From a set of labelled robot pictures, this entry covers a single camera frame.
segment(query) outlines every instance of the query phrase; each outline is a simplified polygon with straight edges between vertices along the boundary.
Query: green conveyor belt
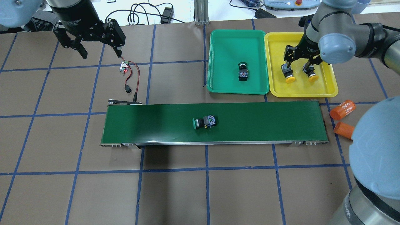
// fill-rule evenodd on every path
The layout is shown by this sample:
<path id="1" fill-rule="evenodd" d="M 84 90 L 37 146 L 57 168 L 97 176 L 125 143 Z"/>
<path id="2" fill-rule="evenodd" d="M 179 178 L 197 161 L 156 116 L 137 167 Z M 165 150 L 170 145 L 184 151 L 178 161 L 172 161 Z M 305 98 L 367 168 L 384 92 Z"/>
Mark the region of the green conveyor belt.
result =
<path id="1" fill-rule="evenodd" d="M 214 115 L 217 125 L 193 129 Z M 318 101 L 110 105 L 102 146 L 327 143 Z"/>

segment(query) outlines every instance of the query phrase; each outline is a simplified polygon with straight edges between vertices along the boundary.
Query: blue tape line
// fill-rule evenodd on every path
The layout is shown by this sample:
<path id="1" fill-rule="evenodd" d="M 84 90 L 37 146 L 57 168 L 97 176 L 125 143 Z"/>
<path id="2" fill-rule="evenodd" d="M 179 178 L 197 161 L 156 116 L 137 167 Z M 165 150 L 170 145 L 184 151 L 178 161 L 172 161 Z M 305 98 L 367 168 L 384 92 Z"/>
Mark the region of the blue tape line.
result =
<path id="1" fill-rule="evenodd" d="M 166 62 L 153 62 L 152 64 L 177 64 L 177 63 L 194 63 L 194 62 L 208 62 L 207 59 L 201 60 L 186 60 L 186 61 L 166 61 Z M 121 64 L 106 64 L 100 65 L 100 67 L 112 67 L 112 66 L 120 66 Z M 150 62 L 140 62 L 137 65 L 150 65 Z M 53 67 L 52 70 L 64 70 L 64 69 L 76 69 L 76 68 L 95 68 L 97 65 L 90 66 L 64 66 L 64 67 Z M 28 68 L 28 69 L 12 69 L 12 70 L 3 70 L 3 72 L 17 72 L 17 71 L 34 71 L 34 70 L 48 70 L 48 68 Z"/>
<path id="2" fill-rule="evenodd" d="M 207 84 L 207 71 L 206 71 L 206 60 L 207 60 L 207 48 L 206 48 L 206 25 L 203 25 L 203 81 L 204 86 Z"/>
<path id="3" fill-rule="evenodd" d="M 327 104 L 328 112 L 330 112 L 330 106 L 329 106 L 328 98 L 325 98 L 325 102 Z M 332 123 L 332 128 L 335 129 L 335 122 L 333 121 L 333 119 L 331 117 L 330 117 L 330 121 Z M 352 184 L 351 184 L 351 181 L 350 181 L 349 172 L 347 171 L 346 160 L 344 159 L 344 156 L 343 156 L 343 151 L 342 151 L 342 146 L 340 145 L 339 136 L 337 134 L 335 134 L 335 138 L 336 138 L 336 143 L 338 144 L 340 157 L 342 158 L 343 169 L 344 169 L 344 173 L 346 174 L 347 184 L 349 186 L 349 189 L 351 190 L 352 189 Z"/>
<path id="4" fill-rule="evenodd" d="M 55 171 L 55 172 L 17 172 L 15 175 L 65 175 L 74 174 L 74 171 Z"/>
<path id="5" fill-rule="evenodd" d="M 91 115 L 105 115 L 107 112 L 91 112 Z"/>
<path id="6" fill-rule="evenodd" d="M 374 66 L 372 60 L 371 60 L 370 58 L 369 58 L 368 60 L 370 61 L 370 64 L 371 64 L 371 66 L 372 66 L 372 69 L 374 70 L 376 79 L 378 80 L 378 83 L 379 83 L 379 85 L 380 85 L 380 88 L 382 89 L 383 94 L 385 95 L 385 98 L 388 98 L 388 94 L 386 93 L 386 90 L 385 90 L 385 88 L 383 87 L 382 81 L 381 81 L 380 78 L 379 78 L 378 72 L 376 71 L 375 66 Z"/>
<path id="7" fill-rule="evenodd" d="M 87 116 L 87 115 L 105 115 L 107 112 L 78 112 L 78 113 L 55 113 L 55 114 L 36 114 L 36 115 L 12 115 L 0 116 L 1 118 L 21 118 L 21 117 L 66 117 L 66 116 Z"/>
<path id="8" fill-rule="evenodd" d="M 32 119 L 30 120 L 28 131 L 26 132 L 25 140 L 24 140 L 24 143 L 22 145 L 21 152 L 20 152 L 20 155 L 19 155 L 18 160 L 17 160 L 17 164 L 15 165 L 14 174 L 13 174 L 13 176 L 11 178 L 10 186 L 8 187 L 6 198 L 4 199 L 3 207 L 2 207 L 2 210 L 0 212 L 0 221 L 1 221 L 2 217 L 3 217 L 4 209 L 6 208 L 6 204 L 7 204 L 8 198 L 10 196 L 11 188 L 12 188 L 12 185 L 14 184 L 14 179 L 15 179 L 16 173 L 18 171 L 18 167 L 19 167 L 19 165 L 21 163 L 21 159 L 22 159 L 22 155 L 23 155 L 24 150 L 25 150 L 26 142 L 28 141 L 29 133 L 30 133 L 30 130 L 32 129 L 33 120 L 35 119 L 34 116 L 35 116 L 35 114 L 36 114 L 36 112 L 38 110 L 39 102 L 40 102 L 40 99 L 42 97 L 44 86 L 46 85 L 46 81 L 47 81 L 48 75 L 50 73 L 50 67 L 53 64 L 53 60 L 54 60 L 54 56 L 56 55 L 57 48 L 58 48 L 58 42 L 57 42 L 56 47 L 54 49 L 53 56 L 52 56 L 51 61 L 50 61 L 50 65 L 49 65 L 47 73 L 46 73 L 46 77 L 44 78 L 42 89 L 40 91 L 40 94 L 39 94 L 39 97 L 38 97 L 38 101 L 36 102 L 35 111 L 33 113 Z"/>
<path id="9" fill-rule="evenodd" d="M 65 216 L 65 225 L 68 224 L 68 220 L 69 220 L 69 217 L 70 217 L 71 205 L 72 205 L 72 200 L 74 198 L 74 192 L 75 192 L 75 186 L 76 186 L 76 180 L 78 179 L 79 166 L 80 166 L 80 161 L 82 159 L 82 149 L 83 149 L 83 147 L 85 145 L 86 134 L 87 134 L 88 127 L 89 127 L 90 115 L 91 115 L 91 112 L 92 112 L 94 94 L 96 92 L 97 79 L 98 79 L 99 72 L 100 72 L 101 61 L 103 60 L 103 54 L 104 54 L 105 46 L 106 45 L 103 44 L 103 48 L 102 48 L 102 51 L 101 51 L 101 54 L 100 54 L 99 64 L 97 65 L 97 72 L 96 72 L 96 77 L 94 79 L 92 97 L 91 97 L 91 100 L 90 100 L 89 111 L 88 111 L 88 117 L 87 117 L 87 120 L 86 120 L 85 131 L 83 132 L 82 144 L 80 146 L 80 151 L 79 151 L 79 156 L 78 156 L 78 162 L 76 164 L 76 169 L 75 169 L 75 173 L 74 173 L 75 174 L 74 175 L 74 181 L 72 182 L 72 188 L 71 188 L 70 200 L 68 202 L 67 214 Z"/>
<path id="10" fill-rule="evenodd" d="M 275 167 L 275 174 L 276 174 L 276 184 L 278 186 L 278 196 L 279 196 L 279 204 L 280 204 L 280 213 L 282 215 L 282 224 L 286 225 L 285 210 L 283 207 L 282 190 L 280 188 L 279 166 L 278 166 L 278 159 L 276 157 L 275 144 L 272 144 L 272 153 L 274 155 L 274 167 Z"/>
<path id="11" fill-rule="evenodd" d="M 377 104 L 378 102 L 355 102 L 355 104 L 357 105 L 357 104 Z M 327 105 L 329 105 L 329 106 L 331 106 L 331 105 L 340 105 L 341 104 L 341 102 L 340 103 L 338 103 L 338 102 L 334 102 L 334 103 L 320 103 L 320 106 L 327 106 Z"/>
<path id="12" fill-rule="evenodd" d="M 279 169 L 297 169 L 297 168 L 327 168 L 327 167 L 342 167 L 348 164 L 318 164 L 318 165 L 288 165 L 278 166 Z"/>
<path id="13" fill-rule="evenodd" d="M 210 225 L 210 176 L 208 171 L 208 145 L 205 146 L 206 155 L 206 210 L 207 210 L 207 225 Z"/>
<path id="14" fill-rule="evenodd" d="M 245 169 L 274 169 L 275 166 L 256 166 L 256 167 L 209 167 L 208 170 L 245 170 Z"/>
<path id="15" fill-rule="evenodd" d="M 35 117 L 64 117 L 64 116 L 87 116 L 86 112 L 79 113 L 55 113 L 55 114 L 38 114 Z"/>
<path id="16" fill-rule="evenodd" d="M 140 173 L 140 170 L 130 169 L 130 170 L 78 171 L 78 174 L 111 174 L 111 173 Z"/>
<path id="17" fill-rule="evenodd" d="M 21 117 L 33 117 L 33 115 L 0 116 L 0 118 L 21 118 Z"/>
<path id="18" fill-rule="evenodd" d="M 62 69 L 77 69 L 77 68 L 93 68 L 98 67 L 98 65 L 91 65 L 91 66 L 64 66 L 64 67 L 53 67 L 52 70 L 62 70 Z"/>
<path id="19" fill-rule="evenodd" d="M 137 197 L 136 197 L 135 225 L 138 225 L 138 222 L 139 222 L 139 206 L 140 206 L 139 201 L 140 201 L 140 192 L 142 190 L 144 151 L 145 151 L 145 148 L 142 148 L 142 153 L 140 155 L 140 172 L 139 172 L 139 181 L 138 181 L 138 194 L 137 194 Z"/>
<path id="20" fill-rule="evenodd" d="M 140 65 L 149 65 L 149 62 L 138 62 L 136 63 L 138 66 Z M 101 67 L 111 67 L 111 66 L 121 66 L 121 64 L 106 64 L 106 65 L 101 65 Z"/>
<path id="21" fill-rule="evenodd" d="M 82 157 L 82 151 L 79 152 L 78 163 L 76 164 L 76 170 L 75 170 L 75 172 L 74 172 L 74 174 L 75 174 L 75 175 L 74 175 L 74 182 L 72 182 L 70 200 L 69 200 L 69 202 L 68 202 L 68 208 L 67 208 L 67 215 L 65 216 L 65 225 L 68 224 L 68 220 L 69 220 L 69 218 L 70 218 L 72 199 L 74 198 L 76 180 L 77 180 L 77 178 L 78 178 L 78 170 L 79 170 L 79 165 L 80 165 L 80 159 L 81 159 L 81 157 Z"/>
<path id="22" fill-rule="evenodd" d="M 156 39 L 156 25 L 153 28 L 153 39 L 151 42 L 151 53 L 150 53 L 150 64 L 149 64 L 149 78 L 147 80 L 147 94 L 146 94 L 146 104 L 149 104 L 149 94 L 150 94 L 150 82 L 151 82 L 151 70 L 153 68 L 153 53 L 154 53 L 154 40 Z"/>
<path id="23" fill-rule="evenodd" d="M 34 70 L 48 70 L 48 68 L 14 69 L 14 70 L 3 70 L 3 72 L 34 71 Z"/>
<path id="24" fill-rule="evenodd" d="M 14 39 L 12 40 L 11 46 L 10 46 L 10 48 L 8 49 L 8 52 L 7 52 L 6 58 L 4 59 L 3 65 L 2 65 L 1 68 L 0 68 L 0 73 L 3 71 L 4 66 L 6 65 L 6 62 L 7 62 L 7 59 L 8 59 L 8 57 L 9 57 L 9 55 L 10 55 L 11 49 L 12 49 L 12 47 L 14 46 L 15 40 L 17 39 L 17 35 L 18 35 L 18 33 L 15 33 Z"/>
<path id="25" fill-rule="evenodd" d="M 255 29 L 256 29 L 256 26 L 254 25 L 254 19 L 251 19 L 251 24 L 252 24 L 252 26 L 253 26 L 253 30 L 255 30 Z"/>
<path id="26" fill-rule="evenodd" d="M 160 64 L 176 64 L 176 63 L 193 63 L 193 62 L 203 62 L 202 60 L 188 60 L 188 61 L 171 61 L 171 62 L 151 62 L 153 65 L 160 65 Z"/>
<path id="27" fill-rule="evenodd" d="M 283 165 L 278 169 L 298 169 L 298 168 L 329 168 L 329 167 L 349 167 L 350 164 L 316 164 L 316 165 Z M 257 166 L 257 167 L 195 167 L 180 169 L 132 169 L 132 170 L 100 170 L 100 171 L 78 171 L 78 174 L 111 174 L 111 173 L 172 173 L 187 171 L 220 171 L 220 170 L 246 170 L 246 169 L 275 169 L 275 166 Z M 54 175 L 54 174 L 75 174 L 75 171 L 51 171 L 51 172 L 17 172 L 17 173 L 0 173 L 0 176 L 10 175 Z"/>

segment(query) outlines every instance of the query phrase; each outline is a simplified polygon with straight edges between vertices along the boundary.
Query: black cable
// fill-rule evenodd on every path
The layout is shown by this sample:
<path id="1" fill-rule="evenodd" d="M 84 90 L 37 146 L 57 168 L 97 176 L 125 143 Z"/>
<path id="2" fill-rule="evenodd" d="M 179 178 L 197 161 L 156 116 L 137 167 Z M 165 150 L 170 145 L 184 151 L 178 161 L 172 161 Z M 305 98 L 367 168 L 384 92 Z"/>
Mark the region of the black cable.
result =
<path id="1" fill-rule="evenodd" d="M 232 5 L 232 0 L 230 0 L 230 2 L 229 2 L 229 5 L 230 5 L 230 6 L 233 6 L 233 7 L 236 7 L 236 8 L 245 8 L 245 9 L 251 9 L 251 10 L 257 11 L 257 9 L 255 9 L 255 8 L 241 7 L 241 6 L 234 6 L 234 5 Z"/>
<path id="2" fill-rule="evenodd" d="M 153 16 L 158 16 L 157 14 L 152 14 L 152 13 L 147 13 L 147 14 L 153 15 Z M 181 20 L 178 20 L 178 19 L 175 19 L 175 18 L 172 18 L 172 17 L 169 17 L 169 16 L 161 15 L 161 17 L 167 18 L 167 19 L 171 19 L 171 20 L 176 20 L 176 21 L 178 21 L 178 22 L 184 23 L 184 22 L 181 21 Z"/>
<path id="3" fill-rule="evenodd" d="M 161 6 L 161 5 L 164 5 L 164 4 L 170 4 L 171 5 L 171 8 L 173 8 L 174 7 L 174 5 L 172 5 L 171 3 L 169 3 L 169 2 L 164 2 L 164 3 L 161 3 L 161 4 L 159 4 L 159 5 L 156 5 L 156 6 Z"/>
<path id="4" fill-rule="evenodd" d="M 147 13 L 147 12 L 146 12 L 146 9 L 145 9 L 141 4 L 137 4 L 137 3 L 132 4 L 131 7 L 130 7 L 130 10 L 132 10 L 132 8 L 133 8 L 134 5 L 136 5 L 135 10 L 136 10 L 136 8 L 137 8 L 138 6 L 140 6 L 140 7 L 144 10 L 144 12 Z M 146 15 L 146 18 L 147 18 L 147 24 L 150 24 L 148 15 Z M 132 17 L 132 16 L 130 17 L 130 22 L 131 22 L 132 24 L 135 22 L 135 15 L 133 15 L 133 17 Z"/>
<path id="5" fill-rule="evenodd" d="M 107 22 L 107 19 L 110 17 L 111 14 L 113 14 L 113 13 L 115 13 L 115 12 L 120 12 L 120 11 L 132 12 L 132 10 L 129 10 L 129 9 L 119 9 L 119 10 L 112 11 L 112 12 L 110 12 L 110 13 L 107 15 L 107 17 L 106 17 L 106 19 L 105 19 L 105 22 Z M 157 14 L 152 14 L 152 13 L 144 13 L 144 12 L 136 12 L 136 13 L 158 16 Z M 178 19 L 175 19 L 175 18 L 172 18 L 172 17 L 169 17 L 169 16 L 163 16 L 163 15 L 161 15 L 161 16 L 164 17 L 164 18 L 167 18 L 167 19 L 176 20 L 176 21 L 178 21 L 178 22 L 184 23 L 184 22 L 181 21 L 181 20 L 178 20 Z"/>
<path id="6" fill-rule="evenodd" d="M 144 7 L 142 6 L 142 4 L 150 5 L 150 6 L 154 7 L 154 8 L 156 8 L 156 10 L 158 11 L 158 14 L 160 15 L 160 20 L 162 20 L 161 12 L 158 10 L 157 7 L 155 7 L 154 5 L 152 5 L 152 4 L 150 4 L 150 3 L 142 2 L 142 3 L 137 4 L 137 5 L 135 6 L 133 12 L 134 12 L 134 13 L 136 12 L 136 8 L 137 8 L 138 6 L 141 6 L 142 8 L 144 8 Z"/>
<path id="7" fill-rule="evenodd" d="M 133 14 L 133 16 L 137 16 L 137 17 L 138 17 L 138 22 L 137 22 L 137 23 L 135 23 L 135 25 L 138 25 L 138 24 L 139 24 L 139 22 L 140 22 L 139 16 L 138 16 L 136 13 L 131 13 L 131 14 Z M 133 25 L 133 22 L 132 22 L 132 21 L 129 21 L 129 19 L 130 19 L 130 15 L 131 15 L 131 14 L 129 14 L 129 15 L 128 15 L 128 18 L 127 18 L 127 19 L 128 19 L 128 23 L 130 23 L 130 22 L 131 22 L 131 23 L 132 23 L 132 25 Z"/>

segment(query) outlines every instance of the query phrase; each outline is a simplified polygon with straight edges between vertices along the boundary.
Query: metal bracket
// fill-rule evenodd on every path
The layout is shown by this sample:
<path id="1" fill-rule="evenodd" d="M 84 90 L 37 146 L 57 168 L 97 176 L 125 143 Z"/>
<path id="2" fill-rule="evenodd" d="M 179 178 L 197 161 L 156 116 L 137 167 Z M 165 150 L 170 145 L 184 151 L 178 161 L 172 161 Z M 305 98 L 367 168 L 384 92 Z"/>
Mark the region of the metal bracket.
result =
<path id="1" fill-rule="evenodd" d="M 114 99 L 109 99 L 108 100 L 108 105 L 132 105 L 132 104 L 142 104 L 141 102 L 129 102 L 129 101 L 120 101 L 120 100 L 114 100 Z"/>
<path id="2" fill-rule="evenodd" d="M 194 0 L 194 23 L 196 25 L 209 25 L 208 0 Z"/>
<path id="3" fill-rule="evenodd" d="M 127 146 L 131 150 L 140 150 L 141 147 L 137 146 L 136 144 L 123 144 L 123 146 Z"/>
<path id="4" fill-rule="evenodd" d="M 303 143 L 304 143 L 304 141 L 294 141 L 289 145 L 289 148 L 299 147 Z"/>

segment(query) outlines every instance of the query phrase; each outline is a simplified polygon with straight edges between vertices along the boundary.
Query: electrical cable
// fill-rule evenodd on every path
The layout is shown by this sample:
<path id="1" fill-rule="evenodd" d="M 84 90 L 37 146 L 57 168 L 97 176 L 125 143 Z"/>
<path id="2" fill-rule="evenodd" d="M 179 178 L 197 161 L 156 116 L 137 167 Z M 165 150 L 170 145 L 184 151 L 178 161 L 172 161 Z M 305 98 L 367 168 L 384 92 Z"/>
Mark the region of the electrical cable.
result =
<path id="1" fill-rule="evenodd" d="M 133 14 L 133 16 L 137 16 L 138 17 L 138 22 L 135 24 L 135 25 L 138 25 L 139 24 L 139 22 L 140 22 L 140 18 L 139 18 L 139 16 L 136 14 L 136 13 L 131 13 L 131 14 Z M 129 14 L 128 15 L 128 24 L 130 25 L 130 24 L 132 24 L 133 25 L 133 22 L 132 21 L 129 21 L 129 19 L 130 19 L 130 15 L 131 14 Z"/>
<path id="2" fill-rule="evenodd" d="M 105 21 L 107 22 L 107 20 L 108 20 L 108 18 L 110 17 L 111 14 L 113 14 L 113 13 L 115 13 L 115 12 L 120 12 L 120 11 L 132 12 L 132 10 L 129 10 L 129 9 L 119 9 L 119 10 L 115 10 L 115 11 L 110 12 L 110 13 L 107 15 Z M 135 13 L 148 14 L 148 15 L 158 16 L 157 14 L 152 14 L 152 13 L 144 13 L 144 12 L 135 12 Z M 171 20 L 176 20 L 176 21 L 178 21 L 178 22 L 184 23 L 184 22 L 181 21 L 181 20 L 178 20 L 178 19 L 175 19 L 175 18 L 172 18 L 172 17 L 169 17 L 169 16 L 163 16 L 163 15 L 161 15 L 161 16 L 162 16 L 163 18 L 168 18 L 168 19 L 171 19 Z"/>
<path id="3" fill-rule="evenodd" d="M 159 4 L 159 5 L 155 5 L 155 6 L 161 6 L 161 5 L 164 5 L 164 4 L 170 4 L 170 5 L 171 5 L 171 8 L 174 7 L 174 5 L 172 5 L 172 4 L 169 3 L 169 2 L 164 2 L 164 3 L 161 3 L 161 4 Z"/>
<path id="4" fill-rule="evenodd" d="M 137 84 L 136 84 L 136 91 L 135 91 L 135 93 L 137 93 L 138 92 L 138 90 L 139 90 L 139 80 L 140 80 L 140 69 L 139 69 L 139 66 L 136 64 L 136 63 L 134 63 L 133 61 L 128 61 L 128 63 L 132 63 L 133 65 L 135 65 L 135 67 L 136 67 L 136 70 L 138 71 L 138 81 L 137 81 Z M 125 80 L 125 85 L 127 85 L 127 81 L 129 80 L 129 78 L 131 78 L 132 77 L 132 74 L 133 74 L 133 71 L 132 71 L 132 68 L 130 67 L 130 65 L 128 64 L 128 68 L 129 68 L 129 70 L 130 70 L 130 74 L 129 74 L 129 76 L 126 78 L 126 80 Z"/>
<path id="5" fill-rule="evenodd" d="M 137 8 L 138 6 L 141 6 L 141 7 L 144 9 L 144 7 L 142 6 L 142 4 L 150 5 L 150 6 L 154 7 L 154 8 L 156 8 L 156 10 L 158 11 L 158 14 L 160 15 L 160 21 L 162 20 L 161 12 L 158 10 L 158 8 L 157 8 L 156 6 L 154 6 L 154 5 L 152 5 L 152 4 L 150 4 L 150 3 L 146 3 L 146 2 L 142 2 L 142 3 L 136 4 L 136 6 L 135 6 L 135 8 L 134 8 L 134 10 L 133 10 L 133 13 L 136 12 L 136 8 Z M 130 7 L 130 10 L 131 10 L 131 11 L 132 11 L 134 5 L 135 5 L 135 4 L 131 5 L 131 7 Z M 147 14 L 146 10 L 144 11 L 144 13 L 145 13 L 146 16 L 147 16 L 147 23 L 150 24 L 149 21 L 148 21 L 148 14 Z"/>
<path id="6" fill-rule="evenodd" d="M 146 9 L 141 5 L 141 3 L 139 3 L 139 4 L 137 4 L 137 3 L 132 4 L 131 7 L 130 7 L 130 10 L 132 10 L 133 6 L 135 6 L 135 5 L 136 5 L 136 7 L 135 7 L 133 13 L 135 13 L 135 10 L 136 10 L 136 8 L 137 8 L 138 6 L 140 6 L 140 7 L 144 10 L 144 12 L 147 13 Z M 134 24 L 134 23 L 135 23 L 135 16 L 131 17 L 130 15 L 131 15 L 131 14 L 129 14 L 130 22 L 131 22 L 132 24 Z M 147 24 L 150 24 L 150 22 L 149 22 L 149 17 L 148 17 L 147 14 L 146 14 L 146 18 L 147 18 Z"/>
<path id="7" fill-rule="evenodd" d="M 257 11 L 257 9 L 255 9 L 255 8 L 241 7 L 241 6 L 234 6 L 234 5 L 232 5 L 232 0 L 230 0 L 230 2 L 229 2 L 229 5 L 230 5 L 230 6 L 233 6 L 233 7 L 236 7 L 236 8 L 245 8 L 245 9 L 251 9 L 251 10 Z"/>

